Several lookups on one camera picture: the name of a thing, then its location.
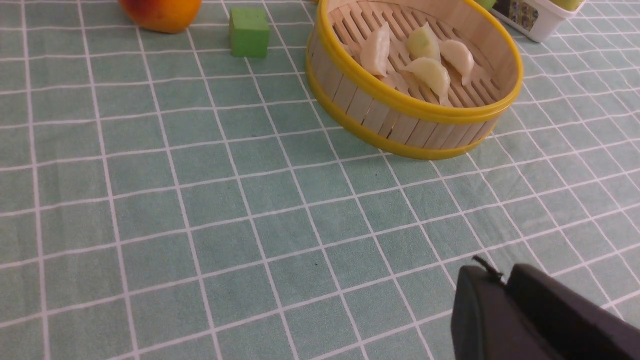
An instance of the bamboo steamer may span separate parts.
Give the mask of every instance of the bamboo steamer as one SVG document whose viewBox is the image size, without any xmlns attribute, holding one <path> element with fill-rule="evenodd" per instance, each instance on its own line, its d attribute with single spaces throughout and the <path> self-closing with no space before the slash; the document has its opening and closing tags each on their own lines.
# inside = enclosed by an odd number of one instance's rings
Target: bamboo steamer
<svg viewBox="0 0 640 360">
<path fill-rule="evenodd" d="M 409 34 L 429 22 L 440 40 L 463 42 L 476 64 L 463 86 L 449 70 L 451 107 L 408 72 Z M 388 22 L 387 77 L 357 62 L 360 46 Z M 322 107 L 345 129 L 380 149 L 445 159 L 479 145 L 520 92 L 523 67 L 511 36 L 473 0 L 321 0 L 307 45 L 307 79 Z"/>
</svg>

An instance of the green cube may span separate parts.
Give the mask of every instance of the green cube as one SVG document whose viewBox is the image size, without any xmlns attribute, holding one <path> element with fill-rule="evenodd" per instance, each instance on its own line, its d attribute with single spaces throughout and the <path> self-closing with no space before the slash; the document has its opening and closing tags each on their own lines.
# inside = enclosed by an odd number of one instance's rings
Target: green cube
<svg viewBox="0 0 640 360">
<path fill-rule="evenodd" d="M 269 45 L 269 22 L 264 9 L 233 8 L 229 17 L 231 55 L 264 58 Z"/>
</svg>

